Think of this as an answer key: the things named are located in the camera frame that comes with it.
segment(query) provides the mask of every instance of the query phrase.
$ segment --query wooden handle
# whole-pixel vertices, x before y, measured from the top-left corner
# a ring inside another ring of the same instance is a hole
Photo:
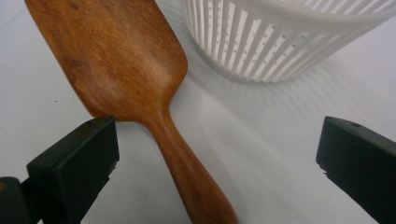
[[[170,113],[163,113],[158,122],[147,126],[160,147],[192,223],[237,223],[231,204],[183,140]]]

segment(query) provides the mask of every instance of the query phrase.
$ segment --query plastic colander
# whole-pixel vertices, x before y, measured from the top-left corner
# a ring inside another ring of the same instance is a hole
[[[200,48],[232,74],[277,82],[396,15],[396,0],[180,0]]]

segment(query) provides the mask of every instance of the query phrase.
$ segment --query white table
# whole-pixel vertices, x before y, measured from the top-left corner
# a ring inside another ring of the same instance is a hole
[[[375,223],[315,162],[325,116],[396,140],[396,20],[301,77],[246,83],[201,58],[177,0],[158,0],[189,60],[171,111],[180,132],[231,201],[240,223]],[[22,0],[0,3],[0,176],[92,117]],[[189,223],[160,150],[135,123],[117,124],[120,162],[83,223]]]

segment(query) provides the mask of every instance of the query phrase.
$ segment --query wooden paddle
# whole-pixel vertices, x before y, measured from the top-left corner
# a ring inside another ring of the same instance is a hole
[[[237,223],[183,140],[169,105],[187,59],[154,0],[26,0],[79,99],[94,117],[137,121],[156,139],[193,223]]]

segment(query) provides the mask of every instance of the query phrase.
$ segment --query wooden utensil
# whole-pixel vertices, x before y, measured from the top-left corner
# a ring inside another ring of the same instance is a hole
[[[26,0],[94,117],[137,121],[156,139],[193,223],[236,223],[223,192],[183,140],[169,105],[187,59],[154,0]]]

